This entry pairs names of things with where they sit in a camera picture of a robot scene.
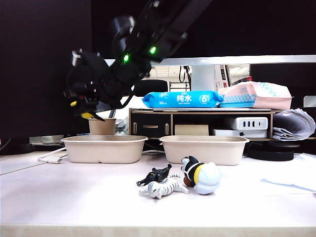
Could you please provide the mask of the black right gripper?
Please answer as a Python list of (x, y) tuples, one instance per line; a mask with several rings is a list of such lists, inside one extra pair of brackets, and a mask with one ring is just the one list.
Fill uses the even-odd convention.
[(72, 66), (66, 77), (64, 95), (73, 99), (76, 115), (86, 117), (86, 101), (99, 101), (97, 115), (109, 115), (111, 107), (104, 102), (114, 102), (117, 96), (113, 89), (110, 67), (99, 52), (72, 51)]

